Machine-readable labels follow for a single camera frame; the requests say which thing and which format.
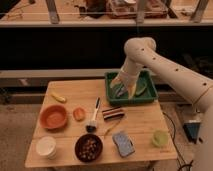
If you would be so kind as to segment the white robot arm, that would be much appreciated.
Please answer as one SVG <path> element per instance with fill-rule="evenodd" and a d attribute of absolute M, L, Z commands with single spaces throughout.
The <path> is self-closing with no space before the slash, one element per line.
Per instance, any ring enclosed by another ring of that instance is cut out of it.
<path fill-rule="evenodd" d="M 179 65 L 156 52 L 151 37 L 125 42 L 126 59 L 110 87 L 122 83 L 132 98 L 143 66 L 148 67 L 179 95 L 204 114 L 191 171 L 213 171 L 213 79 Z"/>

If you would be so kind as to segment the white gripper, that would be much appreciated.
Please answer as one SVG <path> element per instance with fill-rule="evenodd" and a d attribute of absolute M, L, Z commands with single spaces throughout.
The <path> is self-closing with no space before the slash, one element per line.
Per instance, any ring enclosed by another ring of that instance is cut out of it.
<path fill-rule="evenodd" d="M 123 69 L 120 69 L 118 73 L 118 78 L 116 77 L 111 81 L 110 88 L 114 88 L 116 85 L 123 83 L 125 87 L 128 87 L 128 99 L 131 99 L 136 91 L 135 83 L 137 79 L 138 79 L 137 75 L 131 75 L 125 72 Z"/>

